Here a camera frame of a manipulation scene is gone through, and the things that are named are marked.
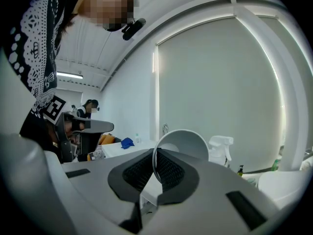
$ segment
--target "person in background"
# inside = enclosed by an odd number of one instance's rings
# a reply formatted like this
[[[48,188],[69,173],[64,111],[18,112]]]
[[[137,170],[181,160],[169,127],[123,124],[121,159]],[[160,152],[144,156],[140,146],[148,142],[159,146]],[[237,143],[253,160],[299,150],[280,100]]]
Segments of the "person in background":
[[[77,116],[80,118],[91,118],[92,113],[97,113],[98,101],[95,99],[88,99],[87,102],[77,109]]]

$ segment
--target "white table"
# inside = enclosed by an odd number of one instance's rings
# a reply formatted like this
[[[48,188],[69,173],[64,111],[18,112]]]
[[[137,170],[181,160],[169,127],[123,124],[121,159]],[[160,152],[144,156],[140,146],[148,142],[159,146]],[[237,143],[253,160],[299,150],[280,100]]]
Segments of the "white table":
[[[121,156],[125,154],[129,154],[132,152],[140,151],[140,150],[148,150],[154,148],[156,146],[156,141],[142,141],[141,143],[134,143],[135,146],[130,146],[127,149],[123,149],[121,143],[111,143],[102,145],[102,151],[106,158]]]
[[[128,149],[123,149],[121,143],[112,143],[102,145],[102,151],[106,155],[106,158],[121,156],[140,150],[149,150],[156,146],[156,141],[142,141],[141,143],[134,143],[135,146],[130,146]],[[162,184],[157,180],[154,173],[150,177],[148,183],[143,189],[141,196],[147,199],[149,202],[157,206],[157,197],[162,194]]]

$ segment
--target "roller blind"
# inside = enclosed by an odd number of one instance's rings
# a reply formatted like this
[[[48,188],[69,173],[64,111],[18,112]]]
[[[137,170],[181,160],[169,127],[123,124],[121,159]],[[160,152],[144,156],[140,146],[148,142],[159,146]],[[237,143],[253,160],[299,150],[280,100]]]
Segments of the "roller blind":
[[[159,117],[208,142],[234,138],[231,169],[271,167],[282,137],[281,98],[268,58],[235,18],[194,27],[159,46]]]

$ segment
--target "black and white patterned shirt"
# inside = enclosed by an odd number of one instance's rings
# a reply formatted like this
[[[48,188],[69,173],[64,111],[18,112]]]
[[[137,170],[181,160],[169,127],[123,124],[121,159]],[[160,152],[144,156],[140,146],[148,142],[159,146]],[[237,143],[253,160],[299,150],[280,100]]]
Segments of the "black and white patterned shirt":
[[[17,0],[11,13],[18,18],[7,22],[10,26],[3,43],[4,52],[16,75],[36,98],[21,135],[37,141],[43,149],[52,145],[48,142],[43,111],[57,87],[55,58],[60,48],[61,28],[77,1],[21,0],[19,4]]]

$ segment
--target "green bottle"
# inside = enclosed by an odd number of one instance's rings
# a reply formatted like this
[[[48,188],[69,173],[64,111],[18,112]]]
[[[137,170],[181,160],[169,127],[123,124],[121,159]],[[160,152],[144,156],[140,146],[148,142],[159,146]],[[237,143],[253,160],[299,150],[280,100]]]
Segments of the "green bottle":
[[[278,170],[278,165],[279,165],[280,160],[279,159],[275,159],[274,164],[271,168],[271,171],[276,171]]]

